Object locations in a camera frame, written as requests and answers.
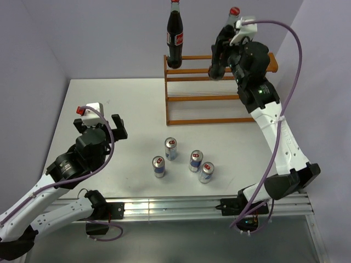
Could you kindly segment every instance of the bottle label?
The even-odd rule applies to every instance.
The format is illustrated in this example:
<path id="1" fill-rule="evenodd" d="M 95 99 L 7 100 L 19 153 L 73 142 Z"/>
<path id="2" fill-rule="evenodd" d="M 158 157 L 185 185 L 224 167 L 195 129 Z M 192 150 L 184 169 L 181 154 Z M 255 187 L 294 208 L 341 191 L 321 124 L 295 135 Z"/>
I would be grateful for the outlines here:
<path id="1" fill-rule="evenodd" d="M 183 32 L 175 35 L 167 32 L 167 44 L 169 45 L 181 45 L 183 44 Z"/>

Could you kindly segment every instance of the cola bottle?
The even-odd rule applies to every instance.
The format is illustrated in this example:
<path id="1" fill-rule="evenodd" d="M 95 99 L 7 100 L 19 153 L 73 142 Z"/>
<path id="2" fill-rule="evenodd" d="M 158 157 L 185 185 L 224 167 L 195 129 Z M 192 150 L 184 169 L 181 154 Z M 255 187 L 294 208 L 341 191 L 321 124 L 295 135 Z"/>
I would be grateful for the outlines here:
<path id="1" fill-rule="evenodd" d="M 167 24 L 167 64 L 171 68 L 182 65 L 183 23 L 180 17 L 179 0 L 171 0 L 171 14 Z"/>

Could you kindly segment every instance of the dark liquid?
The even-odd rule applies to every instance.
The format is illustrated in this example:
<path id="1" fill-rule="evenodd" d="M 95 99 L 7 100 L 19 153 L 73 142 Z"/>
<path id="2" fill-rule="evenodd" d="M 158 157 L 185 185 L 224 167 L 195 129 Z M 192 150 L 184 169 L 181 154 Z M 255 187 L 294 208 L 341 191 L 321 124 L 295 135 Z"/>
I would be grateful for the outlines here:
<path id="1" fill-rule="evenodd" d="M 167 43 L 169 48 L 169 57 L 167 64 L 171 68 L 179 68 L 182 65 L 182 49 L 183 43 L 175 45 L 174 36 L 183 32 L 183 23 L 178 11 L 172 11 L 168 19 L 167 31 L 172 36 L 170 44 Z"/>

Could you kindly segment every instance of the wall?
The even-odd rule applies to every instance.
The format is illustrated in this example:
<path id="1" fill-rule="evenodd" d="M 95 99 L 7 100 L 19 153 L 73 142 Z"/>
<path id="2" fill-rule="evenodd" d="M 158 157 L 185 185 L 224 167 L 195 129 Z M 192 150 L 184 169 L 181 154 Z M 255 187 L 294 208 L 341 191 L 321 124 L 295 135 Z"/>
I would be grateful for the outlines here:
<path id="1" fill-rule="evenodd" d="M 350 9 L 348 0 L 303 2 L 292 24 L 301 38 L 303 67 L 286 112 L 301 149 L 321 166 L 321 175 L 307 192 L 329 257 L 337 263 L 351 259 Z M 296 43 L 290 35 L 277 60 L 276 77 L 281 80 L 275 81 L 285 98 L 297 66 Z"/>
<path id="2" fill-rule="evenodd" d="M 20 0 L 0 1 L 0 213 L 38 180 L 67 79 Z"/>
<path id="3" fill-rule="evenodd" d="M 163 77 L 169 0 L 23 0 L 69 78 Z M 184 55 L 211 53 L 230 7 L 292 23 L 303 0 L 184 1 Z M 277 52 L 286 31 L 260 26 L 257 40 Z"/>

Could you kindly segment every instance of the can lid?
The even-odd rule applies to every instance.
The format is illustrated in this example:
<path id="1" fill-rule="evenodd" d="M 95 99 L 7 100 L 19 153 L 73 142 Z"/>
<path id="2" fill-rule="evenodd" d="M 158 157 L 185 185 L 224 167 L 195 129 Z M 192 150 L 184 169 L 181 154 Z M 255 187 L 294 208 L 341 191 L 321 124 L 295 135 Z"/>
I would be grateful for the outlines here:
<path id="1" fill-rule="evenodd" d="M 214 165 L 211 162 L 206 162 L 203 164 L 202 166 L 202 170 L 206 173 L 206 174 L 212 174 L 214 171 Z"/>
<path id="2" fill-rule="evenodd" d="M 240 14 L 239 7 L 232 7 L 232 8 L 230 8 L 229 14 L 231 14 L 231 15 L 239 15 Z"/>
<path id="3" fill-rule="evenodd" d="M 173 137 L 168 137 L 166 140 L 165 140 L 165 146 L 167 148 L 175 148 L 177 146 L 177 140 Z"/>
<path id="4" fill-rule="evenodd" d="M 156 156 L 152 159 L 152 166 L 155 168 L 163 167 L 165 165 L 165 159 L 162 156 Z"/>
<path id="5" fill-rule="evenodd" d="M 200 150 L 195 150 L 191 153 L 190 158 L 195 162 L 202 161 L 203 153 Z"/>

